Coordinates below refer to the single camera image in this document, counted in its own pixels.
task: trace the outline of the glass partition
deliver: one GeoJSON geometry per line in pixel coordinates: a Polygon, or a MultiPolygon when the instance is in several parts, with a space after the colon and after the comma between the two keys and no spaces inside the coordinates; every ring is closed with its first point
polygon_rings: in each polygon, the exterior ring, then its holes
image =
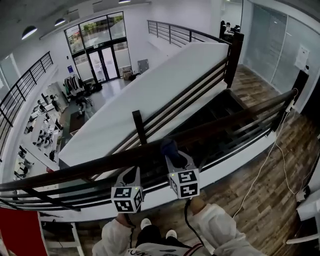
{"type": "Polygon", "coordinates": [[[300,47],[309,51],[306,60],[306,65],[309,67],[307,71],[309,78],[295,105],[297,109],[303,106],[318,76],[320,69],[320,35],[300,21],[289,17],[283,50],[272,80],[272,84],[282,93],[292,88],[300,69],[304,68],[295,65],[300,47]]]}
{"type": "Polygon", "coordinates": [[[286,25],[286,15],[254,5],[244,64],[268,82],[271,82],[277,67],[286,25]]]}
{"type": "Polygon", "coordinates": [[[125,21],[123,12],[109,14],[108,16],[112,40],[126,37],[125,21]]]}
{"type": "Polygon", "coordinates": [[[73,26],[65,31],[71,53],[74,54],[84,49],[79,26],[73,26]]]}
{"type": "Polygon", "coordinates": [[[110,41],[106,16],[88,20],[80,24],[85,48],[110,41]]]}
{"type": "Polygon", "coordinates": [[[120,42],[113,45],[116,63],[118,65],[120,76],[123,76],[124,71],[131,70],[131,62],[127,42],[120,42]]]}

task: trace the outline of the black metal railing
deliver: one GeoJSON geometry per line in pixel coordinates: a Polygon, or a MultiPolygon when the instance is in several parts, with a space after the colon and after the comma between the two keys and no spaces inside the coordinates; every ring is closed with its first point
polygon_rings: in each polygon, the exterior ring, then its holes
{"type": "Polygon", "coordinates": [[[0,162],[9,132],[21,106],[52,64],[50,52],[47,52],[18,79],[0,102],[0,162]]]}
{"type": "Polygon", "coordinates": [[[167,40],[170,44],[182,47],[191,42],[219,42],[229,46],[232,44],[213,35],[197,31],[185,26],[171,23],[148,20],[149,34],[167,40]]]}

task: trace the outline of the door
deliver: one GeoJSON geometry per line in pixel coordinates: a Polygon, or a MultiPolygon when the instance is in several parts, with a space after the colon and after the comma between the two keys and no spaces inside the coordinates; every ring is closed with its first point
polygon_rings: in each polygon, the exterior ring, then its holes
{"type": "Polygon", "coordinates": [[[88,55],[98,83],[120,78],[117,62],[111,47],[97,49],[88,55]]]}
{"type": "Polygon", "coordinates": [[[92,64],[92,68],[98,83],[105,82],[106,74],[104,72],[103,62],[101,61],[100,55],[98,51],[94,51],[89,53],[89,59],[92,64]]]}
{"type": "Polygon", "coordinates": [[[111,47],[103,49],[102,56],[109,80],[118,78],[115,60],[112,54],[111,47]]]}

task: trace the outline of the paper sign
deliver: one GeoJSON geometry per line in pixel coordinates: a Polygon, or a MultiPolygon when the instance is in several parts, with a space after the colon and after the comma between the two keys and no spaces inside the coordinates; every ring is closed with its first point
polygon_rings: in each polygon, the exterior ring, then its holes
{"type": "Polygon", "coordinates": [[[298,55],[296,56],[295,63],[294,63],[294,65],[298,69],[305,70],[305,67],[307,65],[307,60],[309,58],[309,53],[310,51],[300,44],[298,55]]]}

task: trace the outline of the white sleeve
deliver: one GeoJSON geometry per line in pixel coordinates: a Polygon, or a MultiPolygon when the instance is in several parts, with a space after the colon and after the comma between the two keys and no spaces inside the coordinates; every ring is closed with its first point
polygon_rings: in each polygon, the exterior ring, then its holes
{"type": "Polygon", "coordinates": [[[129,248],[131,229],[116,219],[108,222],[102,229],[102,240],[92,249],[94,256],[123,256],[129,248]]]}
{"type": "Polygon", "coordinates": [[[207,204],[194,216],[202,235],[215,248],[217,256],[264,256],[237,230],[236,222],[216,204],[207,204]]]}

